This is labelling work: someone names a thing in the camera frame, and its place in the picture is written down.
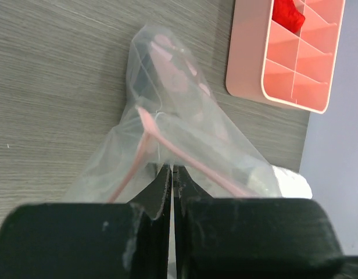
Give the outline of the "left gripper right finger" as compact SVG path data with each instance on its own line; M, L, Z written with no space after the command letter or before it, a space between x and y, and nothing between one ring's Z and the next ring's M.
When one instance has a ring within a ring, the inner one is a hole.
M176 165L173 167L173 194L176 273L177 278L182 278L183 263L187 251L187 225L185 224L187 203L191 200L212 199L213 197L192 179L184 166Z

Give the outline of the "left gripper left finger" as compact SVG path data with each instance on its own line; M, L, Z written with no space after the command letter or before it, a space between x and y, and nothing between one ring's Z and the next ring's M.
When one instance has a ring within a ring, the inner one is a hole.
M144 209L136 239L131 278L167 278L171 212L171 168L163 165L156 178L131 203Z

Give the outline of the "clear zip top bag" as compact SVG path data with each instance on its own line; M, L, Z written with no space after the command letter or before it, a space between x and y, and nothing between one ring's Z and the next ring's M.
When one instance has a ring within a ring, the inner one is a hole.
M127 202L164 165L214 198L280 198L273 167L219 107L191 51L162 26L131 41L127 103L66 202Z

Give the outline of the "grey fake fish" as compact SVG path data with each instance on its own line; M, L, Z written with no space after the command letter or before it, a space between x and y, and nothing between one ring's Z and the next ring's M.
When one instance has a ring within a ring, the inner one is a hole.
M216 124L210 131L176 125L165 137L185 164L216 183L200 183L215 196L278 197L272 166L239 131Z

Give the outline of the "red fake food slice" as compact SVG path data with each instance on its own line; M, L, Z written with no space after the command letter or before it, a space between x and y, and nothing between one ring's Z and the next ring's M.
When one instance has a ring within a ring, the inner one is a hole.
M306 18L293 0L274 0L272 20L292 33L297 33Z

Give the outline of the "pink compartment tray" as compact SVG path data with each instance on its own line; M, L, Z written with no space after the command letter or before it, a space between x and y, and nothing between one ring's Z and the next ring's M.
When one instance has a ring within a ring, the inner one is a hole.
M344 1L294 1L306 20L292 33L274 1L236 1L225 85L232 96L322 114L327 110Z

